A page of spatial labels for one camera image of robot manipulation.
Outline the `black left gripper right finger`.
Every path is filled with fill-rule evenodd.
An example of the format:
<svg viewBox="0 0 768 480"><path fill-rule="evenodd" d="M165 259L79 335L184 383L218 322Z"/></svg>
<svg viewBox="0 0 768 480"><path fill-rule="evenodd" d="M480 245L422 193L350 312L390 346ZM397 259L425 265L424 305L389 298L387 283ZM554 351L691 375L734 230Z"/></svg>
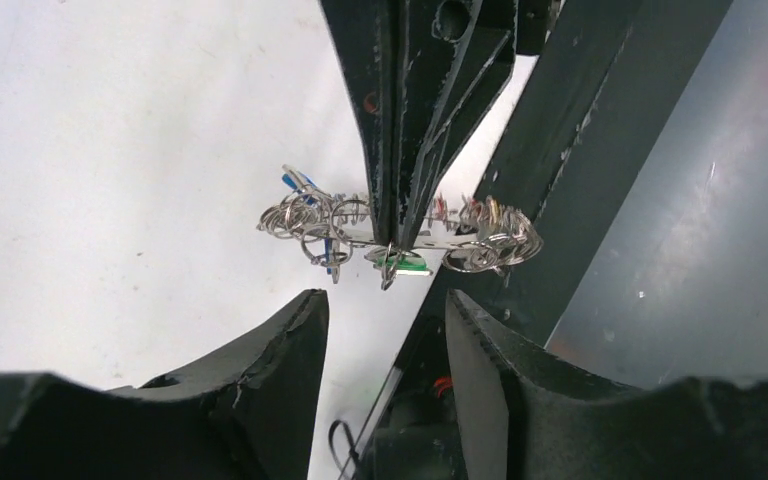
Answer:
<svg viewBox="0 0 768 480"><path fill-rule="evenodd" d="M768 380L617 383L459 290L447 295L445 330L472 479L768 479Z"/></svg>

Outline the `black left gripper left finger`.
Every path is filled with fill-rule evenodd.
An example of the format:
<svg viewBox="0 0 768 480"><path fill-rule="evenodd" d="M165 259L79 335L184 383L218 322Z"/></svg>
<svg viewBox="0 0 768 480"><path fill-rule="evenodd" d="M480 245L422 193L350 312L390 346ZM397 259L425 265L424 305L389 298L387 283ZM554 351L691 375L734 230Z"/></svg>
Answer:
<svg viewBox="0 0 768 480"><path fill-rule="evenodd" d="M312 289L139 388L0 373L0 479L304 479L328 329Z"/></svg>

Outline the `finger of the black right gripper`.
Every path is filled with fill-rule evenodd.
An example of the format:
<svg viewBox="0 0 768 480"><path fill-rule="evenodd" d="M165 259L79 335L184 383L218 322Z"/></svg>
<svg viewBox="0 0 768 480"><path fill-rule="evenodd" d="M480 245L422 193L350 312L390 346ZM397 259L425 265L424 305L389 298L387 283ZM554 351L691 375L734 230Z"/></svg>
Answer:
<svg viewBox="0 0 768 480"><path fill-rule="evenodd" d="M393 12L390 1L321 0L364 152L372 231L393 240Z"/></svg>
<svg viewBox="0 0 768 480"><path fill-rule="evenodd" d="M393 242L409 250L457 149L511 74L517 4L398 6Z"/></svg>

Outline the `blue tagged key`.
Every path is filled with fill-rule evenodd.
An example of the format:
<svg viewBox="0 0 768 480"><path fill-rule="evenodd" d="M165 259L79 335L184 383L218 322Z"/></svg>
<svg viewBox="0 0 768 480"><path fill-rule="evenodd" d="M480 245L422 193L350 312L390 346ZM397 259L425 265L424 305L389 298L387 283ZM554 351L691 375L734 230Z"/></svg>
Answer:
<svg viewBox="0 0 768 480"><path fill-rule="evenodd" d="M282 175L282 181L308 205L317 203L315 192L318 188L305 174L293 168L285 169L284 174Z"/></svg>

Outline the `green tagged key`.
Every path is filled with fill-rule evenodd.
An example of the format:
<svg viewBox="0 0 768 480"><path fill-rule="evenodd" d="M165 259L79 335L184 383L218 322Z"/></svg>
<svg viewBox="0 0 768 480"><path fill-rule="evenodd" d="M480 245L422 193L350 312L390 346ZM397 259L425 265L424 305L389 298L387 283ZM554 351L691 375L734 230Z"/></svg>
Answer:
<svg viewBox="0 0 768 480"><path fill-rule="evenodd" d="M403 255L401 257L391 256L387 259L383 257L373 261L377 269L395 267L397 276L430 276L433 271L428 267L426 260L418 255Z"/></svg>

